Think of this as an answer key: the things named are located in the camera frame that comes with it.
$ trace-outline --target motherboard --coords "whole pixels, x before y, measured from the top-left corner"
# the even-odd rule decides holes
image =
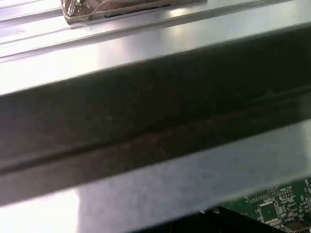
[[[311,221],[311,178],[275,186],[223,207],[284,230],[292,221]]]

